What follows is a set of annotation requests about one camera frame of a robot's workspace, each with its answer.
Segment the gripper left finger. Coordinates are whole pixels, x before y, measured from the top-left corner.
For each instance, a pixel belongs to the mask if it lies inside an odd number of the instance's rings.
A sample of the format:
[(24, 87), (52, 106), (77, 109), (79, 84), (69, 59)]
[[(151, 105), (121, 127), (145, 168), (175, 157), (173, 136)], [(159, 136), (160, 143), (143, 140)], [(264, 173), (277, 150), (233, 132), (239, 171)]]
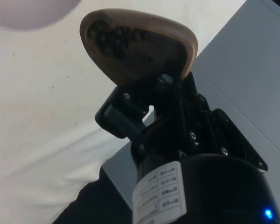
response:
[(97, 124), (117, 138), (128, 138), (134, 162), (151, 153), (166, 161), (178, 158), (175, 93), (180, 79), (162, 74), (117, 86), (95, 115)]

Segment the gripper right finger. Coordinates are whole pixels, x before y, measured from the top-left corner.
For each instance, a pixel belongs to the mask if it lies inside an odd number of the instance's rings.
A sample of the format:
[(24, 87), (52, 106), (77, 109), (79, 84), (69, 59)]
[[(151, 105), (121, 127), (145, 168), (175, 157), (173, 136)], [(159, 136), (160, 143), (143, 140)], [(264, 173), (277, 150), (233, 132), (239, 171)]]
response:
[(197, 92), (192, 73), (178, 79), (178, 112), (186, 155), (220, 154), (242, 159), (261, 173), (268, 165), (222, 109), (211, 110), (207, 99)]

